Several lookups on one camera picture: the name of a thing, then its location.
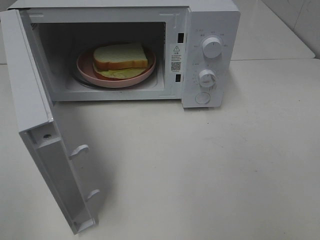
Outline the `toast sandwich with lettuce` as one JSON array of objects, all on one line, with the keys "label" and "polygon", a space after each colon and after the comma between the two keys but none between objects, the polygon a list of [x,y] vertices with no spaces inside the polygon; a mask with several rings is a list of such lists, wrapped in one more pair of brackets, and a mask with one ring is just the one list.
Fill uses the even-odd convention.
[{"label": "toast sandwich with lettuce", "polygon": [[101,46],[93,51],[93,69],[109,79],[130,79],[149,67],[147,55],[140,43]]}]

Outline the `white adjacent table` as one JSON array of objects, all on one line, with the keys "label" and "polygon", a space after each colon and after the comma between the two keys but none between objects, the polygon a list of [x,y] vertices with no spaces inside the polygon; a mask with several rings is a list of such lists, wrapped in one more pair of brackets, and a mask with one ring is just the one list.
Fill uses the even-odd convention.
[{"label": "white adjacent table", "polygon": [[261,0],[235,0],[240,20],[233,61],[313,59],[315,54]]}]

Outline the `white upper microwave knob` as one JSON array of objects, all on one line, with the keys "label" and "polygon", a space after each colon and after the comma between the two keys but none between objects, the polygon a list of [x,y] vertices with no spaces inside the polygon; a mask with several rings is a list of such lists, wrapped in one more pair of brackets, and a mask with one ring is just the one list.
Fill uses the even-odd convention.
[{"label": "white upper microwave knob", "polygon": [[217,36],[210,36],[202,43],[202,52],[205,57],[214,59],[222,53],[222,41]]}]

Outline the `white microwave knob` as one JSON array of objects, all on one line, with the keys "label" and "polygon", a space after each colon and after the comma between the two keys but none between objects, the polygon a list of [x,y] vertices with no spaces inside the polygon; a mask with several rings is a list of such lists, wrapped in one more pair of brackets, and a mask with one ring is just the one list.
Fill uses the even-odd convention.
[{"label": "white microwave knob", "polygon": [[204,69],[199,73],[199,85],[202,88],[211,88],[216,84],[216,75],[210,69]]},{"label": "white microwave knob", "polygon": [[222,53],[222,41],[217,36],[210,36],[202,43],[202,52],[205,57],[214,59]]}]

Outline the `pink round plate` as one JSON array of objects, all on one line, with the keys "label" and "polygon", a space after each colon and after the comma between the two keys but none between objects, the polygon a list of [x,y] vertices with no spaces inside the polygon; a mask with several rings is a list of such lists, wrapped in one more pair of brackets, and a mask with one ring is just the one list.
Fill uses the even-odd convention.
[{"label": "pink round plate", "polygon": [[148,67],[141,74],[128,79],[108,78],[97,73],[94,70],[94,48],[82,52],[77,58],[76,66],[81,76],[95,86],[113,89],[131,87],[146,80],[156,67],[155,54],[148,48],[145,48],[144,51],[148,60]]}]

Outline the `white microwave door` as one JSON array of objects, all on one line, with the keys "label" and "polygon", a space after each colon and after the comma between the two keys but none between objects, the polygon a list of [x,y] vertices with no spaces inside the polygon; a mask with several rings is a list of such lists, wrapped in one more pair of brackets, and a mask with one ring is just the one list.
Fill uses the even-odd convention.
[{"label": "white microwave door", "polygon": [[74,159],[88,145],[68,150],[48,89],[50,69],[38,26],[25,10],[0,14],[18,133],[74,234],[95,225]]}]

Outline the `white microwave oven body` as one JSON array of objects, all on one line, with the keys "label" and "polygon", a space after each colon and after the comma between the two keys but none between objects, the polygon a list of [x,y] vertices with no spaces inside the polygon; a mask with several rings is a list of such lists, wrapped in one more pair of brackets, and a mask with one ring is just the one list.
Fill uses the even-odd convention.
[{"label": "white microwave oven body", "polygon": [[[231,0],[18,0],[8,10],[26,11],[38,27],[48,62],[53,102],[181,100],[184,108],[221,105],[240,11]],[[205,57],[203,41],[217,36],[222,52]],[[74,81],[78,55],[98,45],[139,42],[156,54],[159,90],[92,89]],[[213,87],[199,84],[199,73],[212,70]],[[210,94],[207,104],[195,100]]]}]

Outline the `white lower microwave knob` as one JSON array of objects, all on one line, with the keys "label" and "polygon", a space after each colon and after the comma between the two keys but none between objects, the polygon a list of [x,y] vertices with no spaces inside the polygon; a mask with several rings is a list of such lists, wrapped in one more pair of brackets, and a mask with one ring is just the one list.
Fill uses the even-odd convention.
[{"label": "white lower microwave knob", "polygon": [[216,75],[210,69],[204,69],[199,73],[199,85],[202,88],[211,88],[216,84]]}]

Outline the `round white door release button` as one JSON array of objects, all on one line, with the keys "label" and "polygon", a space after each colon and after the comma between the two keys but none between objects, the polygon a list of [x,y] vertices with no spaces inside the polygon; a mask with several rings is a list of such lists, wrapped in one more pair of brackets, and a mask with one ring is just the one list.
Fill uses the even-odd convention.
[{"label": "round white door release button", "polygon": [[201,93],[198,93],[195,97],[195,101],[198,103],[198,104],[201,104],[201,105],[205,105],[207,103],[209,103],[211,100],[211,96],[209,93],[207,92],[201,92]]}]

